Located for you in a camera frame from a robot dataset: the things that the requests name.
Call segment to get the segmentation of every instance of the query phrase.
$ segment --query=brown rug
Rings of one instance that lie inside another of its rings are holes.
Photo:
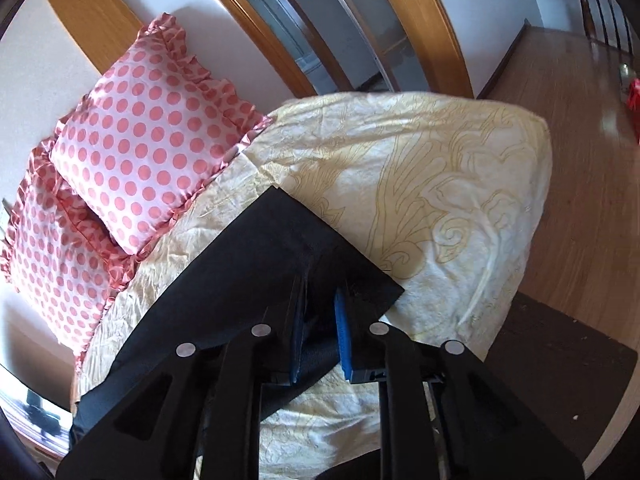
[[[518,292],[485,363],[584,461],[637,358],[631,348]]]

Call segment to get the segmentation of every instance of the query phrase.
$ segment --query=mattress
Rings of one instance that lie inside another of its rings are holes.
[[[320,96],[270,116],[116,297],[79,371],[79,395],[104,380],[165,288],[272,185],[404,286],[384,321],[427,344],[459,339],[485,357],[543,211],[546,123],[512,105],[421,92]],[[314,478],[379,447],[379,426],[377,386],[348,384],[334,368],[262,423],[260,476]]]

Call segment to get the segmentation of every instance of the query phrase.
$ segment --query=pillow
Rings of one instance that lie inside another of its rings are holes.
[[[50,137],[31,152],[0,269],[81,361],[102,314],[133,277],[135,261],[60,177],[48,155],[54,142]]]
[[[163,14],[79,103],[51,160],[129,254],[139,253],[220,172],[264,116],[186,55]]]

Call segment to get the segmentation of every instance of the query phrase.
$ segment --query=silver screw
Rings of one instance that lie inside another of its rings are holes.
[[[195,351],[196,345],[194,345],[193,343],[182,343],[175,349],[175,353],[178,354],[178,357],[191,357],[193,354],[195,354]]]
[[[447,341],[444,343],[444,349],[453,355],[460,355],[465,351],[465,346],[460,341]]]
[[[271,327],[267,324],[260,323],[251,329],[251,333],[256,337],[264,337],[271,333]]]
[[[385,335],[389,332],[389,326],[385,323],[380,323],[379,321],[375,323],[371,323],[369,326],[369,332],[373,335]]]

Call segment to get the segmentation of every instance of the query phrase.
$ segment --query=hallway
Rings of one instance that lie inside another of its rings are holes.
[[[620,99],[619,64],[616,51],[584,37],[530,28],[490,98],[544,117],[552,136],[548,199],[520,290],[639,350],[640,148]],[[636,365],[587,473],[639,403]]]

